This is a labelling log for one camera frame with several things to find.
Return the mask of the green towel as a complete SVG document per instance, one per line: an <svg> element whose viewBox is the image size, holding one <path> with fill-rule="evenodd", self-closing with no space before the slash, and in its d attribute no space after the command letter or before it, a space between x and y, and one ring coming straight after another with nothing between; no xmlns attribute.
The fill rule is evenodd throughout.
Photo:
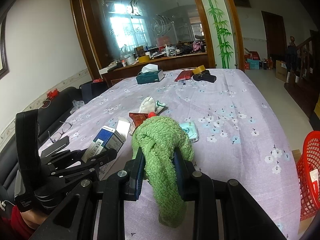
<svg viewBox="0 0 320 240"><path fill-rule="evenodd" d="M168 116L153 116L139 125L132 136L135 159L141 149L145 157L145 178L153 190L159 208L159 221L176 228L185 218L187 205L177 187L177 176L172 163L174 151L180 150L183 159L192 161L194 150L187 133Z"/></svg>

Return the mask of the black sofa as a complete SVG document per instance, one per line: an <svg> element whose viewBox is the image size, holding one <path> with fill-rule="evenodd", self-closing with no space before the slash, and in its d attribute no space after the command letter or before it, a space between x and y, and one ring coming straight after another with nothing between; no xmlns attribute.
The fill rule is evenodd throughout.
<svg viewBox="0 0 320 240"><path fill-rule="evenodd" d="M48 139L49 135L62 125L63 121L71 115L73 101L81 101L81 90L75 87L68 87L58 93L53 99L48 99L39 108L37 120L31 128L25 132L18 132L24 136L24 146L29 142L37 142L38 146L42 146ZM16 145L16 135L13 135L1 150L1 200L14 201L15 179L18 170L18 153Z"/></svg>

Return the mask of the black pouch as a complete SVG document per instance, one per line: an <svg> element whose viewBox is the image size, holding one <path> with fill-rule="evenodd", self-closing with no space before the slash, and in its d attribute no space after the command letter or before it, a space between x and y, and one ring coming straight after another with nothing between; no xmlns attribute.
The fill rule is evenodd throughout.
<svg viewBox="0 0 320 240"><path fill-rule="evenodd" d="M209 70L204 70L203 72L200 72L199 74L194 74L193 79L195 81L207 81L210 83L214 83L216 81L216 76L211 75Z"/></svg>

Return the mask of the purple floral tablecloth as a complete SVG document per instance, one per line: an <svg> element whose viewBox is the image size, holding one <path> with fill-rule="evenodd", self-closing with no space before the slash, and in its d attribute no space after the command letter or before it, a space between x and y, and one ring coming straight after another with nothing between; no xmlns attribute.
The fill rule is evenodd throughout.
<svg viewBox="0 0 320 240"><path fill-rule="evenodd" d="M75 111L65 122L69 150L88 148L104 125L138 111L148 96L165 103L163 116L178 123L193 121L197 170L219 181L238 180L274 221L286 239L297 239L300 220L299 182L292 152L272 108L240 70L212 69L214 83L175 82L178 71L156 83L139 85L135 77L120 81Z"/></svg>

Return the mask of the cardboard box under basket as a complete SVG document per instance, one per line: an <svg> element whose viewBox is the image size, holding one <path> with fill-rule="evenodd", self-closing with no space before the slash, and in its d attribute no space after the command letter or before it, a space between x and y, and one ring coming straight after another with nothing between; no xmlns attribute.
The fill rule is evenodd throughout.
<svg viewBox="0 0 320 240"><path fill-rule="evenodd" d="M299 149L297 149L297 150L293 150L292 151L292 156L293 156L293 158L294 158L294 161L295 161L295 164L297 164L298 163L298 161L299 161L299 159L300 159L300 157L301 157L301 152L300 152L300 150Z"/></svg>

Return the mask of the yellow tape roll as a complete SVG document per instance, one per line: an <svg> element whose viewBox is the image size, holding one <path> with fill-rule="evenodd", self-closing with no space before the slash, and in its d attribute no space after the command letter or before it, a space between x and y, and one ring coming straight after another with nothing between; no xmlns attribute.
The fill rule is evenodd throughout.
<svg viewBox="0 0 320 240"><path fill-rule="evenodd" d="M199 67L196 67L195 69L193 69L193 74L194 75L201 74L205 70L206 70L205 66L204 65L200 65Z"/></svg>

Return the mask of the white green-trimmed sock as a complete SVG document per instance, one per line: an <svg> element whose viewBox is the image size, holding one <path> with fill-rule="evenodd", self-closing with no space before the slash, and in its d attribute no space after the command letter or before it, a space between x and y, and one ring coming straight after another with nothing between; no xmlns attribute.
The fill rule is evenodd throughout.
<svg viewBox="0 0 320 240"><path fill-rule="evenodd" d="M158 100L156 101L153 97L148 96L140 104L138 113L149 114L152 112L155 114L159 114L165 106L165 103L161 103Z"/></svg>

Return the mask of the eyeglasses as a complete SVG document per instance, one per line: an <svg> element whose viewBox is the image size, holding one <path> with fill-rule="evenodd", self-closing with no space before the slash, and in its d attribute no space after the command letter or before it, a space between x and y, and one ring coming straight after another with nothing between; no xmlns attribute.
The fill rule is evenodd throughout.
<svg viewBox="0 0 320 240"><path fill-rule="evenodd" d="M62 136L67 133L72 127L72 124L70 122L60 121L60 123L62 124L61 127L54 134L50 134L50 132L48 131L48 137L52 144L59 141Z"/></svg>

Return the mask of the teal tissue box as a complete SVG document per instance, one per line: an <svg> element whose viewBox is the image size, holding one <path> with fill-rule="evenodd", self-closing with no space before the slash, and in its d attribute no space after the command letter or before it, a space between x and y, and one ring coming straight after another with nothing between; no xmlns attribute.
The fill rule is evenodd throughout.
<svg viewBox="0 0 320 240"><path fill-rule="evenodd" d="M160 82L164 78L162 69L159 69L157 64L147 64L136 76L139 85Z"/></svg>

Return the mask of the wooden sideboard counter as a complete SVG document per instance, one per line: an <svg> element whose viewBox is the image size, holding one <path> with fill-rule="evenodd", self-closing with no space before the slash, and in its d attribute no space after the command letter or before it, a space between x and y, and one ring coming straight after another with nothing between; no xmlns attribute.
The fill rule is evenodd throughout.
<svg viewBox="0 0 320 240"><path fill-rule="evenodd" d="M204 65L207 69L216 68L215 61L211 59L207 53L194 53L183 56L163 57L161 59L150 60L145 63L137 63L117 68L102 74L101 77L109 87L112 87L123 79L137 76L142 68L148 64L155 64L164 72L169 70L196 68L200 65Z"/></svg>

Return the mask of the dark red snack wrapper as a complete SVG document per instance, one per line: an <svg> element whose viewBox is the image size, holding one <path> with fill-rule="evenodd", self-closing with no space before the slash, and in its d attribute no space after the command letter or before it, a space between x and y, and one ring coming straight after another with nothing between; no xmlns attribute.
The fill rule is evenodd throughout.
<svg viewBox="0 0 320 240"><path fill-rule="evenodd" d="M148 117L148 113L129 113L129 117L132 119L135 127L140 126Z"/></svg>

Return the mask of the dark bag beside sofa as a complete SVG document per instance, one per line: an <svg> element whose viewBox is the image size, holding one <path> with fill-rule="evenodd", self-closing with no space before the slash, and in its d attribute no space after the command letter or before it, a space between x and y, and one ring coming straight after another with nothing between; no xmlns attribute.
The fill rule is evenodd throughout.
<svg viewBox="0 0 320 240"><path fill-rule="evenodd" d="M85 104L90 102L108 89L108 85L105 81L102 82L87 82L80 85L82 99Z"/></svg>

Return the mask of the teal tissue pack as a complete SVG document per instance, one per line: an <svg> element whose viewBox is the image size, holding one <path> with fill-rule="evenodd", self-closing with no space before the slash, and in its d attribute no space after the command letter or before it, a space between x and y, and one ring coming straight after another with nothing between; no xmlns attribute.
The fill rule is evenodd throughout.
<svg viewBox="0 0 320 240"><path fill-rule="evenodd" d="M185 133L187 133L189 140L192 143L197 142L199 140L199 134L196 125L193 121L181 123L180 127L185 131Z"/></svg>

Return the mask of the black smartphone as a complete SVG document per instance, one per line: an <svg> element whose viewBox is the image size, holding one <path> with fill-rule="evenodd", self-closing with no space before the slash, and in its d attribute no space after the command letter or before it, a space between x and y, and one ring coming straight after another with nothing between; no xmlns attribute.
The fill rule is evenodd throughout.
<svg viewBox="0 0 320 240"><path fill-rule="evenodd" d="M48 148L44 149L41 152L40 157L44 158L44 157L47 157L51 154L55 154L55 153L61 151L62 149L64 149L68 145L69 145L69 136L65 136L62 139L60 139L57 142L50 145Z"/></svg>

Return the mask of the blue white medicine box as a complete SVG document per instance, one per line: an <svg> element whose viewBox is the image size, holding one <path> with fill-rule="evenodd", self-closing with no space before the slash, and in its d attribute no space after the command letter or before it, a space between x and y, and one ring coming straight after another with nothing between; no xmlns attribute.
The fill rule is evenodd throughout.
<svg viewBox="0 0 320 240"><path fill-rule="evenodd" d="M88 148L86 148L81 160L86 163L89 159L96 157L107 150L115 150L116 153L118 153L127 139L130 126L131 124L126 119L120 118L118 119L116 128L104 125L102 128L98 129L95 136L92 134L84 136L83 138L89 138L91 143Z"/></svg>

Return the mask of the red plastic trash basket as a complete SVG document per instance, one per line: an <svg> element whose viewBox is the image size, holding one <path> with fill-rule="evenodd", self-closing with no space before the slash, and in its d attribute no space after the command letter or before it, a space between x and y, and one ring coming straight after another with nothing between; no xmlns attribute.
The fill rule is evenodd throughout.
<svg viewBox="0 0 320 240"><path fill-rule="evenodd" d="M319 211L319 131L312 131L306 136L296 168L300 187L300 220L306 220Z"/></svg>

